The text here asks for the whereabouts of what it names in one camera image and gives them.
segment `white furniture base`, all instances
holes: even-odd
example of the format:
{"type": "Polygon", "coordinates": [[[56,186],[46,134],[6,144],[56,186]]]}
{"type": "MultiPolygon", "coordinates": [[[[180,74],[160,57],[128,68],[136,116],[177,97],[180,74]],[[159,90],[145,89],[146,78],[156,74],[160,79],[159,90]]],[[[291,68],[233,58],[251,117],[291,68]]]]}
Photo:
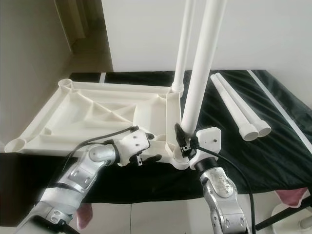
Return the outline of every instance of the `white furniture base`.
{"type": "MultiPolygon", "coordinates": [[[[186,169],[174,125],[181,123],[179,93],[170,87],[86,83],[63,79],[26,130],[6,152],[66,156],[87,139],[139,126],[155,138],[141,155],[162,155],[159,162],[186,169]]],[[[112,137],[121,139],[125,134],[112,137]]]]}

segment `silver robot arm segment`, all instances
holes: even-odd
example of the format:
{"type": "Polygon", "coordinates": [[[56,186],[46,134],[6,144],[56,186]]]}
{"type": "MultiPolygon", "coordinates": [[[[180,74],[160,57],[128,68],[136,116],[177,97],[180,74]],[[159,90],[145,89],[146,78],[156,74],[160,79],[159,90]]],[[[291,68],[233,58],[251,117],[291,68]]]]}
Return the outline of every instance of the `silver robot arm segment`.
{"type": "Polygon", "coordinates": [[[190,168],[199,172],[203,195],[211,212],[214,234],[248,233],[245,216],[237,202],[235,184],[227,177],[223,168],[218,166],[216,156],[196,150],[198,145],[219,153],[221,130],[216,127],[199,130],[191,141],[183,136],[183,130],[179,126],[175,126],[175,130],[182,154],[190,159],[190,168]]]}

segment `pink object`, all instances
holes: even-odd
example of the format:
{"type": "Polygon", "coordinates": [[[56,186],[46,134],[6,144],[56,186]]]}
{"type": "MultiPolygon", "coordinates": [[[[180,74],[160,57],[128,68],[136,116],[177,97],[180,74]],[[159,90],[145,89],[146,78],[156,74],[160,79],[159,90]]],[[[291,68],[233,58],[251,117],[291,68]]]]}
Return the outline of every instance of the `pink object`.
{"type": "Polygon", "coordinates": [[[79,230],[87,227],[93,217],[92,206],[90,203],[82,203],[77,210],[77,228],[79,230]]]}
{"type": "Polygon", "coordinates": [[[298,208],[301,201],[308,191],[308,188],[293,189],[293,190],[276,190],[276,194],[281,201],[291,208],[298,208]]]}

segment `white plastic tube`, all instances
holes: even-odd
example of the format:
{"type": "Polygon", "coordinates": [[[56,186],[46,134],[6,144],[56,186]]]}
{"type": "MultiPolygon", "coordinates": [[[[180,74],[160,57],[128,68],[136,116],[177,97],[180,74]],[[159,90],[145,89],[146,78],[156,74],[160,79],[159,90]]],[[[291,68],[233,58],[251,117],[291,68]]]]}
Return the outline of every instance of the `white plastic tube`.
{"type": "Polygon", "coordinates": [[[227,0],[209,0],[205,6],[181,124],[182,129],[189,136],[194,134],[197,125],[226,2],[227,0]]]}
{"type": "Polygon", "coordinates": [[[241,96],[232,88],[232,86],[225,80],[225,78],[217,73],[216,77],[222,83],[226,91],[228,91],[231,98],[237,104],[241,112],[245,115],[247,120],[258,130],[259,137],[264,137],[271,132],[271,127],[266,121],[259,118],[259,116],[250,108],[250,106],[241,98],[241,96]]]}
{"type": "Polygon", "coordinates": [[[195,1],[196,0],[186,0],[185,2],[181,38],[175,67],[175,79],[171,87],[171,90],[174,93],[180,93],[180,97],[184,91],[183,79],[191,38],[192,23],[195,12],[195,1]]]}
{"type": "Polygon", "coordinates": [[[246,119],[246,117],[241,112],[239,107],[236,105],[234,100],[231,98],[229,93],[226,91],[224,86],[218,80],[216,75],[211,75],[210,78],[211,81],[214,83],[216,89],[218,90],[224,104],[228,108],[232,118],[237,124],[239,128],[239,134],[245,141],[255,140],[259,135],[257,129],[252,124],[249,123],[249,121],[246,119]]]}

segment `white stand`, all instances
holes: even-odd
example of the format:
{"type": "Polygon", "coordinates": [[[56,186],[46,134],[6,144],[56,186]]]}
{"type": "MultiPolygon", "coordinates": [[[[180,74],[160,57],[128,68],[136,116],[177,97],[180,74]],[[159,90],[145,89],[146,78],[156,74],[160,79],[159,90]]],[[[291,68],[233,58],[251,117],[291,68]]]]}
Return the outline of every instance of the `white stand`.
{"type": "MultiPolygon", "coordinates": [[[[277,205],[272,211],[272,216],[288,208],[285,204],[277,205]]],[[[274,234],[312,234],[312,228],[303,229],[300,227],[300,221],[311,216],[307,209],[301,210],[285,219],[282,219],[272,225],[274,234]]]]}
{"type": "Polygon", "coordinates": [[[180,93],[180,97],[183,95],[184,91],[183,79],[191,38],[192,23],[195,11],[195,1],[196,0],[186,0],[185,3],[179,51],[177,54],[175,67],[175,79],[171,86],[171,90],[174,93],[180,93]]]}
{"type": "Polygon", "coordinates": [[[241,112],[245,115],[247,120],[258,130],[259,137],[264,137],[271,132],[271,127],[266,121],[259,118],[259,116],[250,108],[250,106],[238,95],[238,93],[233,89],[230,84],[225,80],[225,78],[217,73],[216,77],[222,83],[226,91],[229,93],[231,98],[240,108],[241,112]]]}
{"type": "Polygon", "coordinates": [[[206,3],[181,125],[189,136],[194,134],[197,125],[226,2],[209,0],[206,3]]]}
{"type": "Polygon", "coordinates": [[[223,87],[221,82],[215,75],[210,76],[211,81],[214,83],[216,89],[218,90],[224,104],[228,108],[232,118],[239,128],[239,134],[245,141],[255,140],[259,133],[257,129],[249,123],[244,114],[241,112],[239,107],[235,104],[229,93],[223,87]]]}
{"type": "Polygon", "coordinates": [[[312,227],[312,215],[305,219],[302,219],[299,223],[302,229],[310,229],[312,227]]]}

